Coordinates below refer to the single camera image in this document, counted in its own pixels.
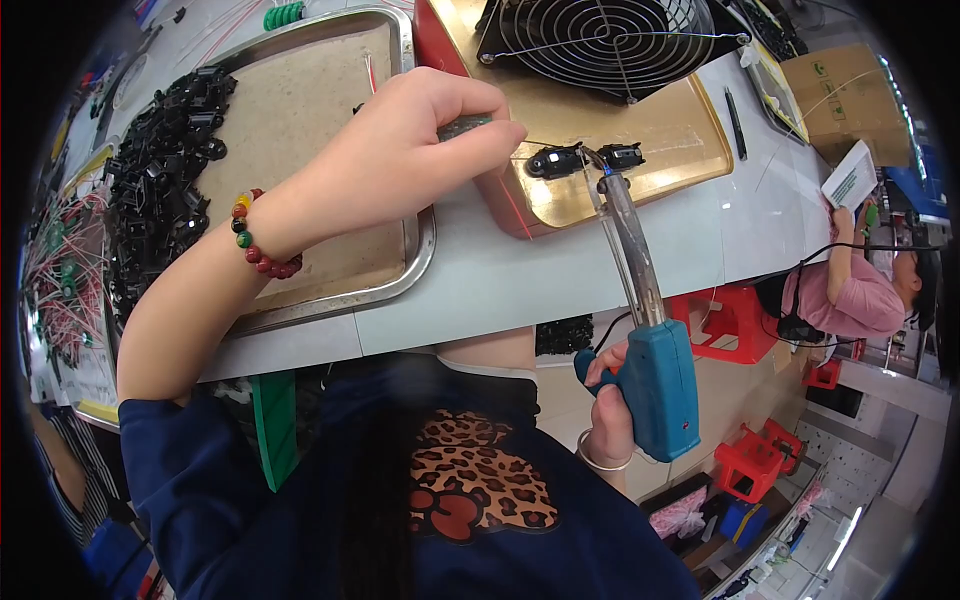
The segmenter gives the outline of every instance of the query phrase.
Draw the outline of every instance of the pink shirt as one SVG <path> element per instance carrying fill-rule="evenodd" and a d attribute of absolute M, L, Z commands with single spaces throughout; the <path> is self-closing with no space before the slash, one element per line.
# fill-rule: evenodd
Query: pink shirt
<path fill-rule="evenodd" d="M 804 267 L 800 285 L 800 318 L 817 329 L 847 338 L 885 338 L 903 328 L 903 300 L 883 274 L 862 256 L 854 255 L 851 277 L 840 288 L 836 305 L 827 300 L 826 260 Z M 783 314 L 793 308 L 797 272 L 783 286 Z"/>

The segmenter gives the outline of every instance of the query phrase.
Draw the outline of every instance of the woman in pink shirt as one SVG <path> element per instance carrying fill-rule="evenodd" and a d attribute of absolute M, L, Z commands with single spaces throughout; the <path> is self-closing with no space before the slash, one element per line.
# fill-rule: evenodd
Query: woman in pink shirt
<path fill-rule="evenodd" d="M 856 226 L 846 208 L 833 211 L 837 242 L 864 244 L 866 210 Z M 794 306 L 800 281 L 797 316 L 813 328 L 847 338 L 883 338 L 917 316 L 921 330 L 933 322 L 936 267 L 929 252 L 898 252 L 891 281 L 863 257 L 863 250 L 837 246 L 829 260 L 801 271 L 771 277 L 756 285 L 763 310 L 781 319 Z"/>

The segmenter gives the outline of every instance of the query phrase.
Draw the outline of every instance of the blue soldering gun handle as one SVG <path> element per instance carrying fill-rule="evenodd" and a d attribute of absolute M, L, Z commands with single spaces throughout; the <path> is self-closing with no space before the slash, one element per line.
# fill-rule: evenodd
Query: blue soldering gun handle
<path fill-rule="evenodd" d="M 634 441 L 644 452 L 669 463 L 700 443 L 700 419 L 693 353 L 686 325 L 668 320 L 639 327 L 627 336 L 627 355 L 614 375 L 604 370 L 594 396 L 613 384 L 620 389 L 634 419 Z M 581 383 L 596 354 L 587 348 L 573 358 Z"/>

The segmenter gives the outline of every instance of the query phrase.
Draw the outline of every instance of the hand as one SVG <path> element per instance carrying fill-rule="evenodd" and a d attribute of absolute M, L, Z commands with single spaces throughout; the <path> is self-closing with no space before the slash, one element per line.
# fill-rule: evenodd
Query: hand
<path fill-rule="evenodd" d="M 845 206 L 834 209 L 830 218 L 840 233 L 853 231 L 853 216 Z"/>
<path fill-rule="evenodd" d="M 600 352 L 587 371 L 586 385 L 600 383 L 600 374 L 609 367 L 623 365 L 627 355 L 627 341 L 614 344 Z M 601 467 L 619 467 L 630 460 L 636 449 L 634 419 L 615 385 L 600 388 L 590 409 L 593 430 L 587 437 L 585 451 L 591 461 Z"/>
<path fill-rule="evenodd" d="M 439 126 L 484 113 L 491 123 L 438 140 Z M 377 90 L 294 179 L 316 194 L 321 211 L 313 215 L 335 220 L 340 232 L 390 223 L 506 165 L 526 136 L 509 119 L 496 87 L 418 67 Z"/>
<path fill-rule="evenodd" d="M 868 197 L 867 200 L 863 201 L 863 205 L 860 206 L 860 214 L 856 217 L 855 230 L 861 231 L 867 228 L 867 209 L 875 204 L 876 200 L 873 197 Z"/>

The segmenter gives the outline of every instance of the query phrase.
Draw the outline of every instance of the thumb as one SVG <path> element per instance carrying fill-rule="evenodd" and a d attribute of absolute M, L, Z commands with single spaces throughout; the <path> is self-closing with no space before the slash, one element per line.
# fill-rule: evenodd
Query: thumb
<path fill-rule="evenodd" d="M 446 142 L 422 148 L 431 179 L 443 190 L 502 167 L 527 135 L 515 121 L 496 120 Z"/>
<path fill-rule="evenodd" d="M 630 457 L 634 451 L 634 420 L 619 388 L 615 385 L 600 388 L 590 410 L 590 420 L 593 425 L 590 442 L 598 457 L 621 463 Z"/>

